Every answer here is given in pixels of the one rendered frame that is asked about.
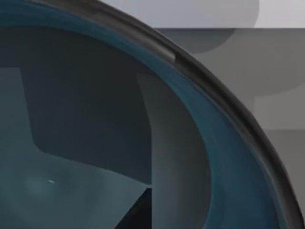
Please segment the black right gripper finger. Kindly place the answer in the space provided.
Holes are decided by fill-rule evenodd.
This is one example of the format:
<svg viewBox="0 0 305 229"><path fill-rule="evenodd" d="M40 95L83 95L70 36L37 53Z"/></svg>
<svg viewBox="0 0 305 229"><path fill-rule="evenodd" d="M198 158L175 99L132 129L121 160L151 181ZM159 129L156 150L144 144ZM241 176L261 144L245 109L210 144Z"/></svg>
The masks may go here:
<svg viewBox="0 0 305 229"><path fill-rule="evenodd" d="M147 188L115 229L152 229L152 189Z"/></svg>

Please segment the dark blue bowl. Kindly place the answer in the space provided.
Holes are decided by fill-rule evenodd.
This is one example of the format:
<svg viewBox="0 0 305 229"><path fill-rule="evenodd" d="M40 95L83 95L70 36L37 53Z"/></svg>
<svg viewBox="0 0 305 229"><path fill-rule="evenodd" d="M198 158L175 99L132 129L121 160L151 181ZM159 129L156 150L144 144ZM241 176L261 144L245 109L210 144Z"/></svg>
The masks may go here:
<svg viewBox="0 0 305 229"><path fill-rule="evenodd" d="M249 110L167 37L99 0L0 0L0 229L305 229Z"/></svg>

